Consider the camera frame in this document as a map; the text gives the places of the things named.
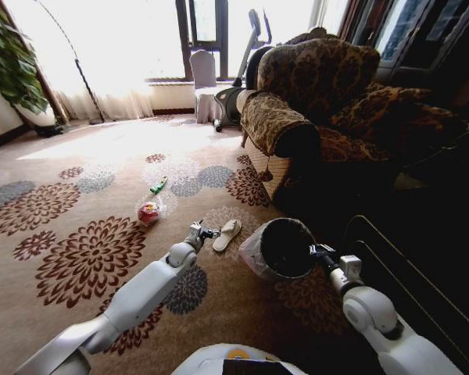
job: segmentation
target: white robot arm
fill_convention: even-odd
[[[18,375],[89,373],[90,365],[81,352],[95,354],[107,349],[124,331],[142,323],[174,289],[179,278],[196,264],[206,238],[220,235],[202,227],[189,227],[184,241],[172,245],[160,260],[151,262],[113,296],[106,311],[88,322],[74,324],[29,358]]]
[[[95,354],[107,349],[124,331],[140,324],[172,291],[179,277],[196,263],[205,238],[220,235],[201,222],[189,227],[189,235],[175,244],[160,260],[150,263],[128,281],[114,296],[106,311],[85,323],[74,324],[29,358],[17,371],[19,375],[83,374],[90,365],[81,351]],[[325,269],[335,290],[343,297],[347,320],[377,352],[382,369],[388,375],[461,375],[455,365],[430,341],[419,336],[399,316],[391,300],[360,279],[361,261],[354,255],[341,257],[336,264],[327,245],[311,245],[310,255]],[[219,373],[224,354],[241,345],[214,345],[198,350],[179,366],[174,375]],[[268,355],[254,348],[254,359]],[[202,368],[208,363],[219,366]],[[285,364],[290,373],[302,373]]]
[[[335,290],[343,296],[346,319],[377,352],[387,375],[462,374],[441,350],[396,313],[386,295],[363,285],[360,259],[346,255],[337,265],[329,256],[333,251],[327,245],[310,247],[311,255],[318,258]]]

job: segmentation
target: floor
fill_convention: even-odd
[[[70,324],[105,310],[115,291],[204,219],[242,221],[225,253],[207,241],[195,266],[140,326],[90,358],[94,374],[167,374],[220,342],[274,353],[308,373],[350,373],[372,351],[346,323],[321,270],[293,282],[259,279],[238,256],[262,223],[283,216],[252,166],[241,133],[192,115],[34,132],[0,148],[0,373],[11,373]],[[156,197],[149,187],[168,176]],[[160,220],[143,227],[149,199]],[[348,361],[341,361],[344,352]]]

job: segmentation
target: armchair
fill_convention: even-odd
[[[428,105],[429,90],[374,83],[372,48],[324,29],[288,43],[263,55],[242,110],[245,149],[276,205],[303,193],[388,190],[405,161],[467,128]]]

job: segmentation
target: black cable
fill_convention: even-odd
[[[468,134],[469,134],[469,130],[466,131],[465,133],[462,133],[462,134],[459,135],[457,138],[453,139],[453,142],[454,142],[454,141],[457,141],[457,140],[459,140],[459,139],[461,139],[463,136],[468,135]],[[422,163],[427,162],[428,160],[431,160],[431,159],[435,158],[436,156],[438,156],[439,154],[441,154],[442,152],[444,152],[444,151],[446,151],[446,150],[448,150],[448,149],[449,149],[449,147],[441,147],[441,148],[440,148],[437,152],[435,152],[434,154],[432,154],[432,155],[430,155],[430,156],[428,156],[428,157],[426,157],[426,158],[423,158],[423,159],[421,159],[421,160],[417,160],[416,162],[412,162],[411,164],[406,164],[405,166],[403,166],[403,168],[404,168],[404,169],[408,169],[408,168],[411,168],[411,167],[413,167],[413,166],[418,166],[418,165],[420,165],[420,164],[422,164]]]
[[[67,35],[66,32],[64,31],[64,29],[61,27],[61,25],[59,24],[59,22],[57,22],[57,19],[52,15],[52,13],[50,13],[50,11],[47,9],[47,7],[46,7],[40,0],[35,0],[35,1],[36,1],[38,4],[40,4],[40,6],[44,9],[44,11],[46,11],[47,14],[52,18],[52,20],[54,21],[54,23],[57,25],[57,27],[58,27],[58,28],[61,30],[61,32],[63,33],[64,38],[68,41],[68,44],[70,45],[70,48],[71,48],[71,50],[73,51],[73,54],[75,55],[75,65],[76,65],[77,68],[78,68],[78,72],[79,72],[80,75],[81,75],[81,79],[83,80],[83,82],[84,82],[84,84],[85,84],[85,87],[87,88],[88,94],[90,95],[90,97],[91,97],[91,99],[92,99],[92,103],[94,103],[95,109],[97,110],[97,113],[99,114],[99,118],[100,118],[101,121],[104,123],[104,116],[102,115],[102,111],[101,111],[101,109],[99,108],[99,105],[98,105],[97,101],[95,100],[95,96],[94,96],[94,93],[92,92],[91,87],[88,85],[87,78],[85,78],[84,72],[83,72],[83,70],[81,69],[80,60],[78,59],[78,54],[77,54],[77,51],[75,50],[75,47],[73,47],[73,44],[71,43],[71,40],[68,38],[68,35]]]

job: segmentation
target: slipper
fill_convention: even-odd
[[[220,229],[220,237],[216,238],[212,247],[216,252],[223,252],[229,245],[231,240],[236,237],[236,234],[242,229],[242,222],[237,219],[229,220]]]

